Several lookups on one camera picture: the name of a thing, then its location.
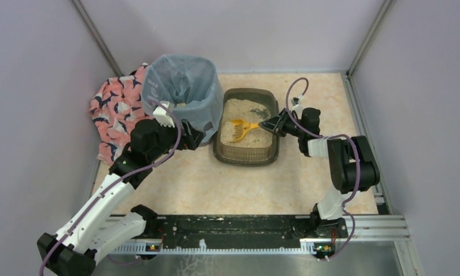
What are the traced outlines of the yellow plastic litter scoop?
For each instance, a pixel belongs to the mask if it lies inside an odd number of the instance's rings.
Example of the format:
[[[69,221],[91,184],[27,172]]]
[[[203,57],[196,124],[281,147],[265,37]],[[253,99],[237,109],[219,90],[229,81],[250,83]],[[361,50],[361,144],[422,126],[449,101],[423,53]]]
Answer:
[[[238,143],[253,129],[259,128],[258,123],[247,122],[244,119],[233,119],[230,121],[233,124],[233,140],[231,143]]]

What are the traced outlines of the grey plastic litter box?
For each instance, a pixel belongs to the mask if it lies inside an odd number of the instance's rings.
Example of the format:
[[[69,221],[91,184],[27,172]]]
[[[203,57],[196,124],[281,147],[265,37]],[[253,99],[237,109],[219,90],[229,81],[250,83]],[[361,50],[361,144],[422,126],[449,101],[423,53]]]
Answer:
[[[224,94],[223,104],[229,99],[241,99],[257,102],[264,105],[271,113],[271,117],[279,111],[278,102],[272,92],[264,89],[236,88],[229,89]],[[279,138],[273,135],[272,145],[267,148],[239,148],[223,145],[220,142],[220,129],[213,139],[214,157],[226,164],[236,166],[266,166],[277,160],[279,155]]]

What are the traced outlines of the blue plastic trash bag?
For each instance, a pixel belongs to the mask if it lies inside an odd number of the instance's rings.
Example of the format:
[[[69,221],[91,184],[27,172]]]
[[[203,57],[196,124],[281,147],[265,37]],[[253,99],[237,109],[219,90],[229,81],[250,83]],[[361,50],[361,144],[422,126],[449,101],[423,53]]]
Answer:
[[[185,119],[193,128],[204,131],[201,146],[208,145],[220,127],[223,113],[223,90],[215,65],[208,59],[188,55],[163,55],[145,71],[141,104],[151,116],[156,104],[167,101],[172,113]]]

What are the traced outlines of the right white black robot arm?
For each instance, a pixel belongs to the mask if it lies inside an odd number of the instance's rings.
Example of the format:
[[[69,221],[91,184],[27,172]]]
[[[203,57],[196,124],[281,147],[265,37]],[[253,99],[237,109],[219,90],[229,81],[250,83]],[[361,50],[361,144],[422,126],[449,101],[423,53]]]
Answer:
[[[338,228],[344,206],[360,192],[368,191],[380,181],[380,172],[370,144],[365,136],[320,136],[321,111],[305,108],[301,117],[283,109],[259,126],[284,137],[298,140],[300,152],[310,158],[326,158],[333,187],[317,203],[310,214],[315,231]]]

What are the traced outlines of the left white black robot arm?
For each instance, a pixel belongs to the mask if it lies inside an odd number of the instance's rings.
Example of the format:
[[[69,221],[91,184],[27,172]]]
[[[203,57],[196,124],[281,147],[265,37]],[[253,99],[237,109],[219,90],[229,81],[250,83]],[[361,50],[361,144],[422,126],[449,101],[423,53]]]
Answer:
[[[115,224],[101,225],[112,211],[134,193],[154,167],[171,158],[176,150],[196,150],[203,131],[182,120],[162,126],[156,120],[136,123],[131,139],[114,161],[98,190],[78,213],[54,234],[44,233],[37,241],[45,269],[56,275],[92,275],[103,258],[134,237],[162,237],[158,214],[139,204]]]

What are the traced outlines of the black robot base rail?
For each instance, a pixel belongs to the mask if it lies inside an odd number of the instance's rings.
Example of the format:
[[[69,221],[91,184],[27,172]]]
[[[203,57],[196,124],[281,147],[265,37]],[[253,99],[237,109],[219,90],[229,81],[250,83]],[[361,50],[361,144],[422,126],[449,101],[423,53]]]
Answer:
[[[165,215],[151,221],[139,239],[162,241],[155,250],[212,250],[269,252],[297,250],[302,239],[323,239],[319,252],[332,252],[337,239],[348,238],[343,218],[323,220],[318,215]]]

